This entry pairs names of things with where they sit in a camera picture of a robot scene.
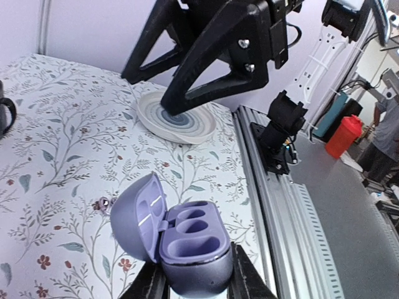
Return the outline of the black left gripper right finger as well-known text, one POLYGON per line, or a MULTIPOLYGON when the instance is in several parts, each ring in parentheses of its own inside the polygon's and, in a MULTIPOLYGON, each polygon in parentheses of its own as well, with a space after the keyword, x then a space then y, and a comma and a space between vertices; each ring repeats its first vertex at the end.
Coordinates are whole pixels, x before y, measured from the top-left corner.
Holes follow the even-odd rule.
POLYGON ((276 299, 262 280, 241 245, 232 244, 233 274, 229 284, 229 298, 276 299))

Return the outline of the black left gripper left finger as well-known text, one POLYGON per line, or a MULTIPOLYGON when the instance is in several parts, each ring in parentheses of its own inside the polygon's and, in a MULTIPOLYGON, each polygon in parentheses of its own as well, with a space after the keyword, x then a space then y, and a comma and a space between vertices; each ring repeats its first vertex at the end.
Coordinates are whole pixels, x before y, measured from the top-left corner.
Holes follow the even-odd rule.
POLYGON ((154 263, 145 263, 137 277, 120 297, 121 299, 167 298, 167 282, 162 268, 154 263))

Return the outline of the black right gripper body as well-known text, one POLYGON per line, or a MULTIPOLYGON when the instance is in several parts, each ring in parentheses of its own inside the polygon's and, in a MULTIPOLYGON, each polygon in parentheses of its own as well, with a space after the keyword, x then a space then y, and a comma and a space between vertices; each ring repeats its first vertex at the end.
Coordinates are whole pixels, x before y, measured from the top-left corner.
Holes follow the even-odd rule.
POLYGON ((302 3, 303 1, 298 0, 267 0, 271 17, 269 32, 272 60, 276 69, 280 69, 288 61, 288 49, 296 45, 302 37, 300 27, 286 21, 288 13, 300 12, 302 3), (290 44, 287 41, 287 26, 293 27, 297 32, 296 38, 290 44))

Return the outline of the dark purple earbud case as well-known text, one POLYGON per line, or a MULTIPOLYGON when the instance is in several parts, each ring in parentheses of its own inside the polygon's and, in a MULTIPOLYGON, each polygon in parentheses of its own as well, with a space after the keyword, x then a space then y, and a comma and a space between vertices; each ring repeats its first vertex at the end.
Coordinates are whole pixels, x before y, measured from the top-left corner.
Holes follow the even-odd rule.
POLYGON ((150 173, 114 202, 110 225, 128 255, 161 265, 176 294, 212 298, 227 288, 233 273, 231 243, 213 202, 168 208, 159 177, 150 173))

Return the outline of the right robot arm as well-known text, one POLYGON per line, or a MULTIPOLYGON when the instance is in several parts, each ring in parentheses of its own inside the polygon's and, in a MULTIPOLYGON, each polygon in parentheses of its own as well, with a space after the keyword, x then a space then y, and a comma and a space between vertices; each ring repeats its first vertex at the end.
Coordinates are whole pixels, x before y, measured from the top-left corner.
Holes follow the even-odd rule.
MULTIPOLYGON (((157 1, 122 72, 134 84, 175 68, 161 98, 171 115, 267 85, 267 64, 289 58, 287 15, 301 1, 157 1)), ((373 14, 382 44, 390 23, 382 1, 327 1, 323 28, 302 72, 272 101, 270 124, 257 148, 267 170, 286 173, 282 145, 305 122, 316 86, 348 44, 362 35, 373 14)))

